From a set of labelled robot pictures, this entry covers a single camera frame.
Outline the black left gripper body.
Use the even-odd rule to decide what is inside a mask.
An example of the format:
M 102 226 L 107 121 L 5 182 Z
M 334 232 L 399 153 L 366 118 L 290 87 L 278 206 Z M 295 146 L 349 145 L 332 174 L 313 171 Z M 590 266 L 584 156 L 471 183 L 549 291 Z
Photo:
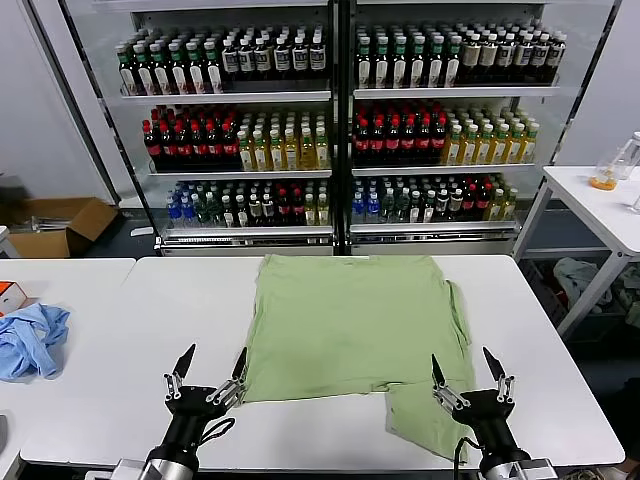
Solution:
M 235 425 L 233 417 L 226 417 L 228 408 L 224 404 L 205 401 L 214 390 L 213 387 L 183 386 L 180 399 L 165 398 L 172 418 L 162 445 L 179 450 L 197 450 L 225 435 Z

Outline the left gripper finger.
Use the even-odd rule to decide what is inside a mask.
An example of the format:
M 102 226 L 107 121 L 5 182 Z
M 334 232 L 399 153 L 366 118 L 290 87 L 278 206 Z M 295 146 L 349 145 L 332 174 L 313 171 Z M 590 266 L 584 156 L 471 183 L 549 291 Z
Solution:
M 244 347 L 236 361 L 231 377 L 225 380 L 205 401 L 211 404 L 236 404 L 244 391 L 247 348 Z
M 196 344 L 193 343 L 187 351 L 178 358 L 173 370 L 164 374 L 167 387 L 167 393 L 165 395 L 166 399 L 181 398 L 180 389 L 190 368 L 195 350 Z

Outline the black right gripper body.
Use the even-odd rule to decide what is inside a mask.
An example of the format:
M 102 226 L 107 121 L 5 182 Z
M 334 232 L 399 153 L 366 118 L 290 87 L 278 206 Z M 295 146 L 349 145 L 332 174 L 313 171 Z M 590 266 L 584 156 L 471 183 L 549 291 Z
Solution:
M 530 455 L 518 447 L 507 424 L 514 404 L 498 401 L 495 389 L 477 390 L 461 394 L 461 409 L 452 418 L 471 428 L 482 451 L 481 463 L 509 463 L 529 460 Z

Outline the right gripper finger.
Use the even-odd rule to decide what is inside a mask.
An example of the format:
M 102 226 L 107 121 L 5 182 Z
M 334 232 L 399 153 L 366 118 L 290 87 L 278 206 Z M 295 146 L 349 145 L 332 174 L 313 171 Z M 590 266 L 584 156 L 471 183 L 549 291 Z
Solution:
M 501 362 L 490 352 L 487 347 L 483 348 L 483 354 L 491 375 L 497 384 L 497 400 L 513 401 L 515 377 L 506 373 Z
M 468 406 L 468 401 L 448 383 L 434 354 L 432 362 L 432 393 L 434 398 L 445 410 L 462 410 Z

